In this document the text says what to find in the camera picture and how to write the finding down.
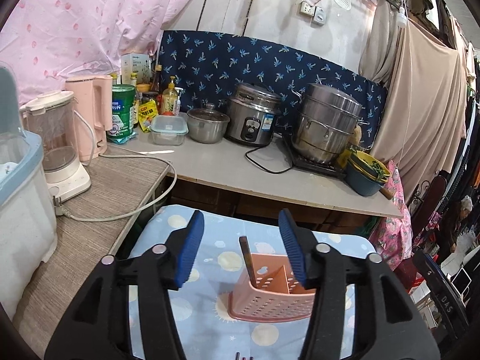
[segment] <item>pink curtain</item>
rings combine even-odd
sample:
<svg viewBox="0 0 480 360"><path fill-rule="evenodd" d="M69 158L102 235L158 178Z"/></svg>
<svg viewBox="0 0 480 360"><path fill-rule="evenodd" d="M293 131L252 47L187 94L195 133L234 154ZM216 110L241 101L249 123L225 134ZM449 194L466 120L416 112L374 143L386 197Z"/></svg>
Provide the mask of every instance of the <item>pink curtain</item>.
<svg viewBox="0 0 480 360"><path fill-rule="evenodd" d="M188 1L21 0L0 33L0 61L23 104L71 76L118 71L123 54L152 53Z"/></svg>

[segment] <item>rice cooker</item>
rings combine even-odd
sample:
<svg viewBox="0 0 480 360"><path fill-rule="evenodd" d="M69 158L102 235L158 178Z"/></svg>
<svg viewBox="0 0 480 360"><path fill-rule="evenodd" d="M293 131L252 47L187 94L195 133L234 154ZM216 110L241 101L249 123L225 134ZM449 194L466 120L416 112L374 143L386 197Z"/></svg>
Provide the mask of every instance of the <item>rice cooker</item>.
<svg viewBox="0 0 480 360"><path fill-rule="evenodd" d="M248 146L266 146L280 115L280 96L267 89L240 83L230 97L225 137Z"/></svg>

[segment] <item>wooden cabinet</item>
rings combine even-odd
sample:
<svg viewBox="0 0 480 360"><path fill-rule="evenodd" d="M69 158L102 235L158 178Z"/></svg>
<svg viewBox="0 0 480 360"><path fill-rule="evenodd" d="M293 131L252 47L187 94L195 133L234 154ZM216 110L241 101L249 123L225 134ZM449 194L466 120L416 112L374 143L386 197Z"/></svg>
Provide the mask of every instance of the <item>wooden cabinet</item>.
<svg viewBox="0 0 480 360"><path fill-rule="evenodd" d="M273 220L278 218L280 210L287 208L296 222L311 224L309 228L312 230L337 234L354 234L356 228L369 218L364 214L280 202L185 180L177 180L169 204L181 204L223 216L247 215Z"/></svg>

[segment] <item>pink plastic utensil holder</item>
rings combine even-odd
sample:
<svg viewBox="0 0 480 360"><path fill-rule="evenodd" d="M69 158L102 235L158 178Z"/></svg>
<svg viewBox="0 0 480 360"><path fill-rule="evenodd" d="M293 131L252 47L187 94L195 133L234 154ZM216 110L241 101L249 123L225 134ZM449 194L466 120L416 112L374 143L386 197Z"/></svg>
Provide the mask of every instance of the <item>pink plastic utensil holder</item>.
<svg viewBox="0 0 480 360"><path fill-rule="evenodd" d="M289 322L311 315L315 289L295 279L287 256L252 253L256 286L244 269L229 295L230 317L248 322Z"/></svg>

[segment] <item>light blue tablecloth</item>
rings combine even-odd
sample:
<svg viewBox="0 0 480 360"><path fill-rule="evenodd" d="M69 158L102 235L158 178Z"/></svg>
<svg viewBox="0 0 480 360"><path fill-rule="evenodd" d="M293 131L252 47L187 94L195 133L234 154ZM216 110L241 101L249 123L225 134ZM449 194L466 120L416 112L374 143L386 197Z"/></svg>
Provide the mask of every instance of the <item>light blue tablecloth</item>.
<svg viewBox="0 0 480 360"><path fill-rule="evenodd" d="M194 209L180 205L160 209L140 235L130 257L164 243L172 230L185 227L193 212ZM278 227L208 212L203 214L205 231L190 279L179 291L169 291L187 359L234 360L235 353L240 352L241 358L296 360L302 349L308 318L284 323L253 323L233 320L227 313L228 293L245 267L239 236L247 236L252 253L285 255ZM375 252L368 240L355 235L314 234L319 242L328 243L345 255L365 258ZM130 287L129 300L133 355L144 359L135 286ZM353 286L347 289L345 307L342 358L351 354L353 345Z"/></svg>

